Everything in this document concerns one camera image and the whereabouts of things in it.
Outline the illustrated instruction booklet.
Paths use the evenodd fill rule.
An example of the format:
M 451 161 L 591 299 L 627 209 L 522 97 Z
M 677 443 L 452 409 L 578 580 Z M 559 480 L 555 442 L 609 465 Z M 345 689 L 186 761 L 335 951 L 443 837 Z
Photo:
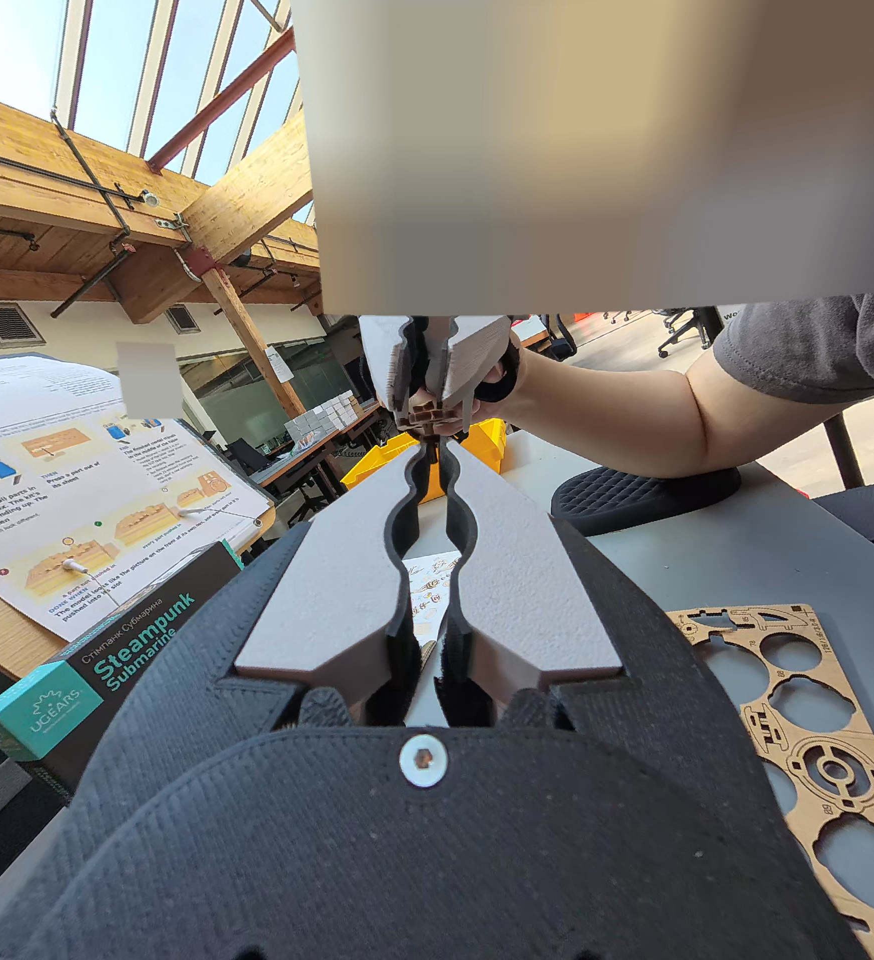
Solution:
M 451 576 L 460 558 L 454 549 L 403 561 L 409 577 L 414 634 L 421 647 L 439 639 Z

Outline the long wooden desk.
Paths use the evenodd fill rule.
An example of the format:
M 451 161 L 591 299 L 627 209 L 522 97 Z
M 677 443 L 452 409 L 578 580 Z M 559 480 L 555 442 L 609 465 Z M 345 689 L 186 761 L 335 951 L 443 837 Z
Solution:
M 251 481 L 276 502 L 294 493 L 302 494 L 302 506 L 288 520 L 293 526 L 346 492 L 343 476 L 350 467 L 336 467 L 331 459 L 341 451 L 356 450 L 360 460 L 378 443 L 376 428 L 383 422 L 384 411 L 379 402 L 362 405 L 353 423 L 321 435 L 308 449 L 252 473 Z

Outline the black office chair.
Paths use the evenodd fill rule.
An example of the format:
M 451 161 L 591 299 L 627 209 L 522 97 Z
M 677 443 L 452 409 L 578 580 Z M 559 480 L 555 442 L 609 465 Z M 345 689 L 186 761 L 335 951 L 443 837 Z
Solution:
M 658 346 L 659 358 L 666 358 L 669 354 L 667 348 L 676 345 L 683 336 L 690 332 L 695 332 L 698 335 L 702 350 L 707 351 L 725 328 L 723 317 L 715 306 L 665 308 L 654 310 L 653 313 L 662 318 L 669 334 L 663 344 Z

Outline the wooden pillar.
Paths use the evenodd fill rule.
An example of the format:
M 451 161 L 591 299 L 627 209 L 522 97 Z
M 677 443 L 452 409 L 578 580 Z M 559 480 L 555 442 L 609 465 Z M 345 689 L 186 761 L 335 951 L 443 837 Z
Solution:
M 301 416 L 305 412 L 299 397 L 290 382 L 281 382 L 267 354 L 268 345 L 262 338 L 246 306 L 240 300 L 235 287 L 226 271 L 211 268 L 202 274 L 203 285 L 212 294 L 223 310 L 230 325 L 248 351 L 253 363 L 270 387 L 288 419 Z

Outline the small wooden model part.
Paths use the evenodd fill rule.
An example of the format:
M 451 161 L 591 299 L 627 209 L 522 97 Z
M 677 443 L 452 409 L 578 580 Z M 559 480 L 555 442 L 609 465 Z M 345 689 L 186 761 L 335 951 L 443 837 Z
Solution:
M 436 401 L 408 403 L 395 410 L 393 416 L 398 431 L 419 442 L 436 444 L 443 437 L 462 442 L 467 439 L 470 426 L 466 407 L 464 402 L 455 406 L 442 406 Z

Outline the black padded wrist rest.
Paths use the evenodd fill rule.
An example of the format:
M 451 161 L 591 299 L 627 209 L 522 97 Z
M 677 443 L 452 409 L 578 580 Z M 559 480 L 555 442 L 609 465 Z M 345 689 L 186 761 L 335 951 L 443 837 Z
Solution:
M 558 486 L 550 513 L 593 537 L 705 509 L 735 494 L 741 481 L 735 467 L 659 479 L 598 466 Z

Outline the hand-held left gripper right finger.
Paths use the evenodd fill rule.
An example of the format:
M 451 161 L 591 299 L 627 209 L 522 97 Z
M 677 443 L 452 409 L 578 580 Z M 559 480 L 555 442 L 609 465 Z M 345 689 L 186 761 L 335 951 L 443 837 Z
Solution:
M 460 552 L 443 619 L 439 703 L 488 727 L 522 690 L 620 675 L 623 663 L 560 526 L 454 439 L 440 443 L 446 533 Z

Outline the person's right forearm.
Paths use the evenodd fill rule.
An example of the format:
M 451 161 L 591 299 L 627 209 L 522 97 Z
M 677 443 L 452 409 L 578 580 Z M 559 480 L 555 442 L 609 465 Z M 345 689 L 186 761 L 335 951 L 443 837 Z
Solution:
M 746 422 L 755 395 L 712 353 L 685 373 L 603 371 L 529 356 L 514 426 L 628 474 L 677 478 L 761 456 Z

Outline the large wall vent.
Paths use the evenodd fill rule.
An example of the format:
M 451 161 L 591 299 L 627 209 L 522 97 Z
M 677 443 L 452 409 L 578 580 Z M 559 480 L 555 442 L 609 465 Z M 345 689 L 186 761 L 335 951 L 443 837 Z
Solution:
M 0 302 L 0 349 L 16 350 L 45 345 L 45 338 L 19 304 Z

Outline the black and teal kit box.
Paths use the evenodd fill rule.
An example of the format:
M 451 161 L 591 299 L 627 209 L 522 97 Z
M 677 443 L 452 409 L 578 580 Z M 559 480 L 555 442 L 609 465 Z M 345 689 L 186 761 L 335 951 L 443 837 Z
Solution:
M 0 751 L 68 806 L 150 663 L 243 563 L 225 540 L 192 551 L 0 694 Z

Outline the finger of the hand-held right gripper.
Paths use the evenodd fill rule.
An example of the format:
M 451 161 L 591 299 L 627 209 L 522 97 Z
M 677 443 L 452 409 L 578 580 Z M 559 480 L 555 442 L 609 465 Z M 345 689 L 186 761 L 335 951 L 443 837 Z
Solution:
M 410 413 L 410 402 L 425 385 L 430 355 L 423 316 L 358 318 L 363 353 L 382 405 L 394 415 Z
M 441 360 L 441 402 L 460 422 L 471 422 L 477 388 L 512 344 L 511 327 L 507 315 L 451 321 Z

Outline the person's right hand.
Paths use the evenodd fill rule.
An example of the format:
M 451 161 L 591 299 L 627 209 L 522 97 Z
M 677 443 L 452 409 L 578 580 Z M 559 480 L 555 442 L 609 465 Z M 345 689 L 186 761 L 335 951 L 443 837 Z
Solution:
M 511 424 L 516 423 L 520 403 L 523 400 L 523 388 L 530 374 L 529 356 L 530 353 L 520 344 L 512 345 L 501 360 L 488 371 L 481 386 L 489 389 L 491 385 L 501 380 L 507 381 L 510 368 L 514 369 L 513 388 L 501 401 L 481 400 L 475 394 L 464 397 L 462 402 L 467 404 L 465 413 L 469 414 L 471 425 L 492 418 L 503 419 Z M 426 390 L 419 390 L 413 397 L 415 405 L 422 402 L 432 402 L 433 400 Z

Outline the large printed instruction sheet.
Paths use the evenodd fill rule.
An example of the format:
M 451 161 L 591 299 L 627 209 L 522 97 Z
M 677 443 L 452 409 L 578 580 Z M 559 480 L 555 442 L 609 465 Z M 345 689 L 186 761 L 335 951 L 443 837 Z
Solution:
M 116 375 L 0 357 L 0 597 L 62 640 L 272 505 L 185 421 L 129 418 Z

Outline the laser-cut wooden parts sheet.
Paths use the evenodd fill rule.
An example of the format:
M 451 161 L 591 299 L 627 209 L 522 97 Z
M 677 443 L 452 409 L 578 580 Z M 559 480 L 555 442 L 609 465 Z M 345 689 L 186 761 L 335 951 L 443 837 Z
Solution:
M 854 815 L 874 828 L 874 731 L 863 714 L 820 618 L 806 604 L 695 607 L 668 613 L 693 646 L 720 636 L 762 664 L 768 680 L 748 697 L 739 715 L 760 758 L 795 789 L 783 817 L 806 854 L 815 878 L 857 939 L 874 958 L 874 906 L 851 892 L 818 855 L 827 828 Z M 787 718 L 772 696 L 787 682 L 806 680 L 851 706 L 848 721 L 815 731 Z

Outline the yellow plastic bin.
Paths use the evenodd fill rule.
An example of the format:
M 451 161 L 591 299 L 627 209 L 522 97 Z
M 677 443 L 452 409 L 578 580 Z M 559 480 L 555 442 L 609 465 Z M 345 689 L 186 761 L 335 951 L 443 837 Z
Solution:
M 405 450 L 416 445 L 418 440 L 409 433 L 399 433 L 389 439 L 383 446 L 375 445 L 343 478 L 343 484 L 348 490 L 361 484 L 383 466 L 393 461 Z M 467 438 L 463 440 L 463 448 L 472 453 L 478 460 L 487 465 L 497 474 L 506 448 L 506 424 L 501 418 L 493 417 L 470 427 Z M 421 503 L 443 498 L 445 493 L 440 484 L 439 466 L 434 464 L 430 468 L 429 488 Z

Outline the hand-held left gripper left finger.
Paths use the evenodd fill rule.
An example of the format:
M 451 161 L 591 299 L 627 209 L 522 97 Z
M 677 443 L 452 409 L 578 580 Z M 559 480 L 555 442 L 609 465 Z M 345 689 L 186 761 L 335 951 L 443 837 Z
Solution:
M 415 443 L 310 523 L 236 673 L 335 689 L 370 725 L 404 723 L 422 660 L 403 559 L 429 475 L 428 447 Z

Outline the stack of small white boxes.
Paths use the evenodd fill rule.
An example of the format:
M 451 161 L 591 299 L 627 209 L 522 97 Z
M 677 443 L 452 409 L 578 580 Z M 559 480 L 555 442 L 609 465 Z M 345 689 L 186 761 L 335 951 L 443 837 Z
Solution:
M 358 401 L 352 391 L 346 391 L 289 419 L 286 431 L 293 453 L 302 453 L 336 436 L 342 438 L 340 443 L 356 442 L 371 429 L 378 409 L 377 400 Z

